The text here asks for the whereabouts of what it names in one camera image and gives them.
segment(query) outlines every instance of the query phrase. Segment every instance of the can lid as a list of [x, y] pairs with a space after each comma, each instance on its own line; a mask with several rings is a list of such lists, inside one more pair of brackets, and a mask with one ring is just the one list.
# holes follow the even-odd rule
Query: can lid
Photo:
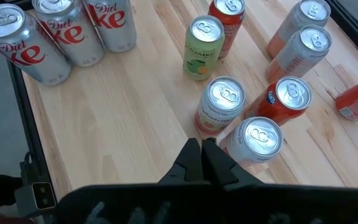
[[280, 102], [293, 110], [309, 107], [312, 100], [309, 85], [301, 78], [293, 76], [281, 78], [277, 82], [276, 93]]
[[223, 35], [223, 25], [214, 16], [199, 16], [191, 22], [191, 33], [203, 42], [214, 42]]
[[232, 77], [217, 77], [208, 84], [207, 88], [209, 100], [220, 110], [235, 110], [246, 103], [246, 94], [242, 85]]
[[214, 0], [215, 7], [226, 15], [238, 15], [244, 12], [244, 0]]
[[301, 10], [310, 19], [322, 21], [329, 17], [331, 8], [324, 0], [302, 0]]
[[32, 0], [35, 10], [44, 14], [59, 13], [73, 4], [74, 0]]
[[244, 129], [244, 142], [254, 153], [261, 156], [273, 156], [283, 146], [283, 133], [274, 121], [264, 117], [249, 118]]
[[24, 19], [24, 12], [19, 6], [0, 4], [0, 37], [5, 37], [20, 29]]
[[332, 44], [330, 34], [317, 25], [307, 25], [300, 31], [302, 43], [309, 49], [324, 52], [329, 50]]

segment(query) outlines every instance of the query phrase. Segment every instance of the wood grain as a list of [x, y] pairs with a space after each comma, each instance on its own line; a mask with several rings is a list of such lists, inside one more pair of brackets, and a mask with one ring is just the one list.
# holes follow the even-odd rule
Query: wood grain
[[[213, 76], [183, 75], [186, 27], [211, 0], [132, 0], [137, 46], [107, 53], [95, 66], [74, 68], [67, 81], [47, 87], [26, 78], [42, 144], [59, 198], [89, 184], [156, 182], [190, 137], [202, 89], [220, 75], [238, 79], [252, 102], [268, 85], [266, 45], [297, 0], [249, 0], [234, 47]], [[358, 49], [330, 19], [333, 46], [305, 80], [313, 103], [282, 127], [276, 159], [247, 170], [266, 182], [358, 187], [358, 122], [333, 108], [334, 98], [358, 83]], [[234, 129], [237, 118], [218, 140]]]

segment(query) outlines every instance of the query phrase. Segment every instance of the diet coke logo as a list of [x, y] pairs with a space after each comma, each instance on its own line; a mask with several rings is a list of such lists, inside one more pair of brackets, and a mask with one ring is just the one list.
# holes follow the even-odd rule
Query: diet coke logo
[[51, 36], [56, 42], [64, 44], [78, 44], [85, 39], [85, 35], [82, 32], [82, 27], [71, 26], [72, 21], [56, 21], [55, 19], [49, 19], [47, 22], [42, 21], [42, 25], [49, 31]]
[[40, 55], [41, 49], [39, 46], [34, 45], [26, 48], [24, 40], [21, 40], [19, 43], [0, 43], [0, 52], [4, 55], [7, 53], [12, 53], [9, 59], [11, 62], [18, 65], [34, 65], [40, 63], [44, 60], [45, 54]]
[[117, 8], [117, 3], [113, 5], [103, 3], [97, 3], [96, 5], [89, 4], [89, 11], [96, 25], [100, 27], [107, 29], [120, 28], [127, 22], [125, 20], [125, 12]]

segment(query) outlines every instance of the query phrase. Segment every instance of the silver can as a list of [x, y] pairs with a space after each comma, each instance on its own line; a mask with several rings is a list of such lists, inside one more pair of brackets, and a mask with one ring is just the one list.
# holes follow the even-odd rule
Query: silver can
[[242, 85], [232, 77], [217, 77], [204, 89], [195, 114], [197, 127], [216, 134], [239, 116], [246, 105]]
[[135, 47], [137, 34], [129, 0], [85, 0], [106, 48], [125, 52]]
[[317, 25], [324, 27], [327, 24], [331, 8], [324, 0], [302, 0], [296, 4], [287, 15], [267, 46], [271, 57], [284, 48], [291, 36], [302, 27]]
[[91, 66], [103, 46], [81, 0], [32, 0], [38, 20], [74, 65]]
[[0, 4], [0, 53], [45, 85], [64, 81], [71, 65], [36, 19], [13, 4]]
[[284, 49], [267, 68], [269, 82], [284, 76], [302, 77], [328, 54], [332, 45], [330, 34], [324, 28], [307, 25], [294, 33]]
[[283, 146], [280, 127], [269, 118], [253, 117], [243, 120], [219, 144], [241, 166], [268, 162]]

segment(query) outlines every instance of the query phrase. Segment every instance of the lime can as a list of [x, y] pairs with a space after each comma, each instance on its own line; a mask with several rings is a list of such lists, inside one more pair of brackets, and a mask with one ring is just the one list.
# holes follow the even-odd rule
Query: lime can
[[199, 16], [186, 31], [183, 68], [193, 80], [211, 76], [224, 42], [222, 22], [214, 16]]

